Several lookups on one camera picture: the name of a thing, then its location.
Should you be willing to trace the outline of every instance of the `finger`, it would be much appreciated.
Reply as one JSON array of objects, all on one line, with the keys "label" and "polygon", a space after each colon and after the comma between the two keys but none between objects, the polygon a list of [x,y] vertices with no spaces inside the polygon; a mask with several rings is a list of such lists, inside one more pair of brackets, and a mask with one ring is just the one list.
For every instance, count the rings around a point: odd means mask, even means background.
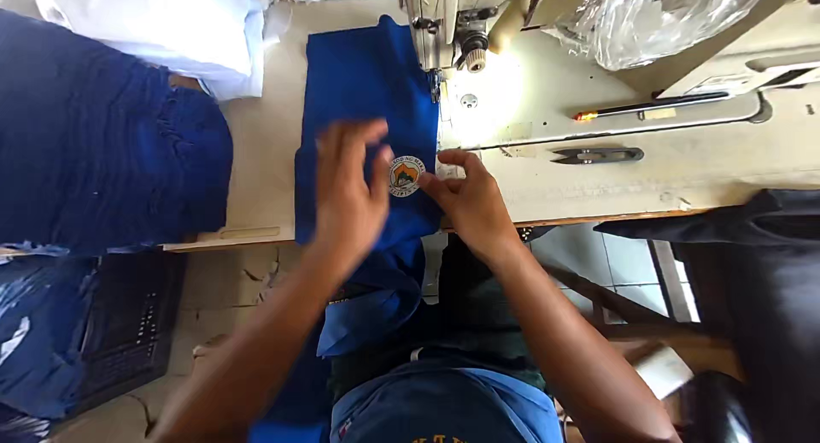
[{"label": "finger", "polygon": [[379,148],[373,159],[373,173],[370,178],[370,197],[379,204],[386,205],[390,196],[390,163],[393,162],[393,150],[390,145]]},{"label": "finger", "polygon": [[321,202],[335,178],[343,123],[332,123],[316,140],[316,197]]},{"label": "finger", "polygon": [[462,185],[464,185],[464,181],[466,179],[444,179],[442,182],[445,183],[447,190],[457,194],[461,191]]},{"label": "finger", "polygon": [[320,158],[335,160],[339,155],[339,144],[347,123],[334,121],[316,139],[316,150]]},{"label": "finger", "polygon": [[362,169],[366,146],[378,142],[387,134],[387,121],[381,119],[354,123],[345,133],[340,146],[340,162],[350,169]]},{"label": "finger", "polygon": [[439,161],[444,164],[460,165],[464,168],[467,175],[487,172],[487,168],[481,163],[481,160],[475,153],[465,152],[461,148],[453,148],[444,150],[439,153]]},{"label": "finger", "polygon": [[444,182],[429,172],[425,172],[419,176],[418,185],[422,187],[424,193],[435,199],[445,212],[449,211],[450,207],[455,203],[456,195],[447,189]]}]

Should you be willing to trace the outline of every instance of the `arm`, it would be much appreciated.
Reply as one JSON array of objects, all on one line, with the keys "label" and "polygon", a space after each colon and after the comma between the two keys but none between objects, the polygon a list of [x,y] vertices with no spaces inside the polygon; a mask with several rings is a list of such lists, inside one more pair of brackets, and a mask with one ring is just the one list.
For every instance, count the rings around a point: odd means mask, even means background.
[{"label": "arm", "polygon": [[380,150],[371,187],[363,164],[365,146],[386,132],[383,120],[335,124],[320,140],[316,240],[253,318],[193,372],[164,410],[153,435],[157,441],[246,441],[327,300],[381,233],[393,154],[387,146]]},{"label": "arm", "polygon": [[563,296],[518,238],[495,179],[463,150],[439,154],[466,179],[422,177],[462,240],[504,291],[549,389],[584,437],[605,441],[678,441],[661,403],[635,369]]}]

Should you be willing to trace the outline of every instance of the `blue garment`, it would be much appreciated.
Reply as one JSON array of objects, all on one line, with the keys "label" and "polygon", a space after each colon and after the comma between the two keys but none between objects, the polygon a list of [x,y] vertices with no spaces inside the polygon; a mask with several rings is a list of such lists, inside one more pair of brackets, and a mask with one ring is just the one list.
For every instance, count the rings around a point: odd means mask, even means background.
[{"label": "blue garment", "polygon": [[21,414],[0,404],[0,441],[3,443],[41,443],[51,430],[51,421]]},{"label": "blue garment", "polygon": [[[296,241],[316,226],[316,137],[334,120],[384,117],[395,156],[436,168],[438,105],[432,103],[407,26],[383,15],[378,26],[313,34],[307,42],[302,147],[295,159]],[[373,151],[368,154],[366,178]],[[441,210],[422,191],[390,197],[390,214],[374,253],[348,281],[371,292],[330,305],[316,354],[331,356],[378,341],[401,326],[422,296],[420,237],[439,228]]]},{"label": "blue garment", "polygon": [[0,9],[0,244],[96,256],[223,226],[231,134],[169,77]]},{"label": "blue garment", "polygon": [[422,300],[424,267],[420,238],[372,252],[341,289],[356,286],[367,292],[328,305],[316,355],[347,354],[395,331]]},{"label": "blue garment", "polygon": [[[435,171],[439,123],[409,27],[383,15],[376,27],[312,34],[307,41],[302,147],[295,160],[296,241],[301,244],[313,238],[316,227],[316,137],[325,127],[334,120],[384,117],[385,140],[395,156],[413,155]],[[422,191],[391,196],[375,250],[435,233],[440,221],[441,210]]]},{"label": "blue garment", "polygon": [[0,403],[49,419],[76,403],[96,272],[95,258],[28,256],[0,265],[0,343],[20,340],[0,363]]},{"label": "blue garment", "polygon": [[477,368],[436,360],[405,364],[336,403],[331,442],[461,441],[560,443],[558,415],[541,390]]}]

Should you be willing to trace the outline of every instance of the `hand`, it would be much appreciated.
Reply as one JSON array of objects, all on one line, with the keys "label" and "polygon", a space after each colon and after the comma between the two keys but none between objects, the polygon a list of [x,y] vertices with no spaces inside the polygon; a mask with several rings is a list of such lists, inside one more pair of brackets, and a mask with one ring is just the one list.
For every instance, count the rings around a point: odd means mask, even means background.
[{"label": "hand", "polygon": [[364,179],[366,146],[387,134],[385,120],[336,122],[318,140],[316,238],[322,249],[351,271],[379,238],[389,208],[390,146],[373,160],[370,186]]},{"label": "hand", "polygon": [[518,231],[504,206],[498,184],[478,156],[464,150],[445,150],[439,153],[439,161],[462,166],[466,179],[439,180],[425,172],[419,178],[419,186],[445,210],[458,236],[472,252],[492,267],[520,248]]}]

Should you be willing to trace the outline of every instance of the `circular logo patch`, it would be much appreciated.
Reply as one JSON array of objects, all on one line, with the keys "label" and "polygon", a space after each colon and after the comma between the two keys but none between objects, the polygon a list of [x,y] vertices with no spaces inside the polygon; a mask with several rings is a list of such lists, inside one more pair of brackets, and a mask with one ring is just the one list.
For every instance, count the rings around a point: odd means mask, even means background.
[{"label": "circular logo patch", "polygon": [[418,176],[424,172],[424,163],[415,156],[399,156],[390,166],[390,194],[410,196],[418,189]]}]

